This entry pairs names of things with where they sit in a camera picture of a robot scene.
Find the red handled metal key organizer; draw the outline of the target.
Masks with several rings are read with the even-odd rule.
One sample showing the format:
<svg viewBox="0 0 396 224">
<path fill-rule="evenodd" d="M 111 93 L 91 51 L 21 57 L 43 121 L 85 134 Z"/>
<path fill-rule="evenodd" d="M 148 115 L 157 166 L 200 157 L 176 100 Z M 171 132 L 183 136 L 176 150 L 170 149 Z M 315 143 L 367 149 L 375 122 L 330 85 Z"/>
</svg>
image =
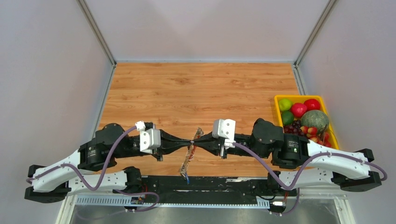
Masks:
<svg viewBox="0 0 396 224">
<path fill-rule="evenodd" d="M 204 132 L 203 132 L 203 130 L 200 127 L 198 127 L 193 139 L 199 138 L 201 135 L 204 135 Z M 191 147 L 188 147 L 188 150 L 187 150 L 187 153 L 186 153 L 186 156 L 185 156 L 185 160 L 183 161 L 183 163 L 182 163 L 182 165 L 181 165 L 181 167 L 179 169 L 179 174 L 184 179 L 185 179 L 184 174 L 187 174 L 188 166 L 189 166 L 189 163 L 192 161 L 192 159 L 194 157 L 195 150 L 196 150 L 196 147 L 193 146 L 193 145 Z"/>
</svg>

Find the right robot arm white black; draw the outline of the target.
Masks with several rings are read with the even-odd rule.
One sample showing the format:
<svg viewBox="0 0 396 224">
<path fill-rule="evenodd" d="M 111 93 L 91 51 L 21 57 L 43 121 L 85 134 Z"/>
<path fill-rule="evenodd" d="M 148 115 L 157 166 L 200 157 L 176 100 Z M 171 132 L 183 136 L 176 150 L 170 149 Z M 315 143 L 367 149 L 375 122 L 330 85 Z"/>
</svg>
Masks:
<svg viewBox="0 0 396 224">
<path fill-rule="evenodd" d="M 363 149 L 344 152 L 320 145 L 302 136 L 284 133 L 264 119 L 257 119 L 250 135 L 237 134 L 236 122 L 219 119 L 213 130 L 193 140 L 193 145 L 213 155 L 251 156 L 267 170 L 267 190 L 312 186 L 339 186 L 343 191 L 365 192 L 387 180 L 384 169 L 373 163 L 373 152 Z"/>
</svg>

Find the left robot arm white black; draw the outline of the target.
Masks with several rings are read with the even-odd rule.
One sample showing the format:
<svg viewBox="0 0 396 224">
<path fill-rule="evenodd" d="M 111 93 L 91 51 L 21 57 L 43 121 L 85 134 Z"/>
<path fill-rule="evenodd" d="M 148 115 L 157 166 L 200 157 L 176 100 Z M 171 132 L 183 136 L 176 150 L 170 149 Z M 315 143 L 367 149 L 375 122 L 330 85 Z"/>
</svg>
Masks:
<svg viewBox="0 0 396 224">
<path fill-rule="evenodd" d="M 66 158 L 49 166 L 31 165 L 26 180 L 30 186 L 25 189 L 24 198 L 55 203 L 89 191 L 146 192 L 138 168 L 127 167 L 110 174 L 106 170 L 114 167 L 120 158 L 150 155 L 161 161 L 164 155 L 190 144 L 191 140 L 156 129 L 150 122 L 138 121 L 127 130 L 111 123 Z"/>
</svg>

